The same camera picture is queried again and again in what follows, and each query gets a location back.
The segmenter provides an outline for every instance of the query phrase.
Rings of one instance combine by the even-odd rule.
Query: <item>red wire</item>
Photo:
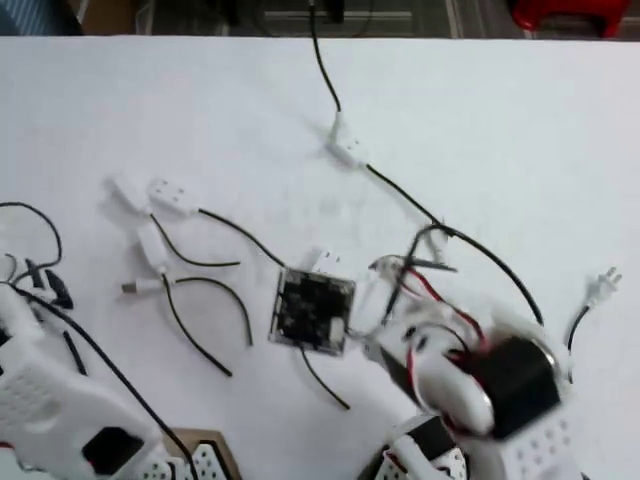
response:
[[[424,275],[422,275],[420,272],[417,272],[414,269],[409,269],[408,273],[410,273],[411,275],[416,277],[418,280],[420,280],[420,283],[422,283],[424,288],[427,290],[427,292],[429,292],[429,294],[433,297],[433,299],[436,302],[442,302],[446,305],[449,305],[454,312],[456,312],[464,321],[466,321],[469,325],[471,325],[471,328],[473,328],[476,332],[476,335],[478,335],[478,339],[480,340],[481,345],[482,346],[485,345],[487,339],[484,336],[484,332],[482,331],[480,324],[475,318],[473,318],[467,312],[460,310],[459,308],[451,305],[444,298],[442,298],[442,296],[436,291],[436,289],[433,288],[431,283],[429,283],[429,280],[427,280],[427,278]]]

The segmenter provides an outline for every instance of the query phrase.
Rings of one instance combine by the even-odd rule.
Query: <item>white connector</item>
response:
[[[169,252],[167,252],[156,226],[149,222],[138,228],[138,239],[151,268],[160,275],[166,273],[169,265]]]
[[[123,283],[122,293],[150,293],[162,290],[162,280],[157,278],[136,278],[129,283]]]
[[[315,263],[311,267],[311,271],[315,273],[324,273],[327,275],[337,275],[340,266],[340,256],[331,250],[322,250],[318,255]]]
[[[362,168],[369,163],[367,148],[362,140],[352,133],[342,112],[336,112],[327,148],[333,156],[349,168]]]
[[[125,173],[119,173],[112,177],[112,182],[116,192],[127,202],[134,212],[143,215],[151,213],[149,198],[143,191],[136,188],[131,179]]]
[[[611,267],[604,275],[598,275],[596,281],[587,289],[585,306],[594,308],[599,303],[608,300],[618,290],[620,280],[622,280],[622,274],[617,273],[616,267]]]
[[[156,178],[148,189],[149,197],[159,204],[182,215],[191,215],[198,211],[198,202],[184,188],[165,180]]]

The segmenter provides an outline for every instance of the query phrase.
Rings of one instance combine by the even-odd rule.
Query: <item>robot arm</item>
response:
[[[44,331],[0,285],[0,442],[56,478],[131,478],[161,445],[150,419],[39,348]]]
[[[431,303],[368,337],[367,356],[427,413],[442,418],[433,425],[469,458],[472,480],[580,480],[571,454],[575,420],[566,348],[501,305],[492,306],[480,342],[452,319],[451,309]],[[469,339],[468,352],[461,351],[461,338]],[[407,434],[390,442],[406,478],[457,478],[439,470],[439,457],[418,443]]]

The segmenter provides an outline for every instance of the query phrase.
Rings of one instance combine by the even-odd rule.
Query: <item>red chair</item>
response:
[[[525,30],[536,30],[544,17],[553,13],[575,13],[604,18],[603,37],[615,37],[631,0],[518,0],[513,19]]]

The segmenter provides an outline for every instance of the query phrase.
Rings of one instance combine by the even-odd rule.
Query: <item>red and white wire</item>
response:
[[[484,335],[484,332],[482,331],[482,328],[480,327],[480,324],[478,323],[478,321],[473,318],[471,315],[469,315],[467,312],[465,312],[464,310],[461,310],[459,308],[457,308],[455,305],[452,305],[451,303],[447,302],[437,291],[435,288],[433,288],[433,285],[431,285],[431,283],[429,282],[429,280],[427,280],[427,278],[422,275],[420,272],[418,272],[417,270],[410,268],[408,270],[408,272],[411,276],[417,278],[420,283],[422,284],[422,286],[424,287],[424,289],[427,291],[427,293],[429,293],[429,295],[431,295],[431,297],[439,303],[444,303],[445,305],[448,305],[449,307],[451,307],[453,309],[453,311],[460,317],[462,318],[465,322],[467,322],[469,324],[469,326],[471,328],[473,328],[473,330],[476,332],[476,335],[478,336],[478,340],[480,341],[480,345],[481,347],[484,347],[486,345],[487,339]]]

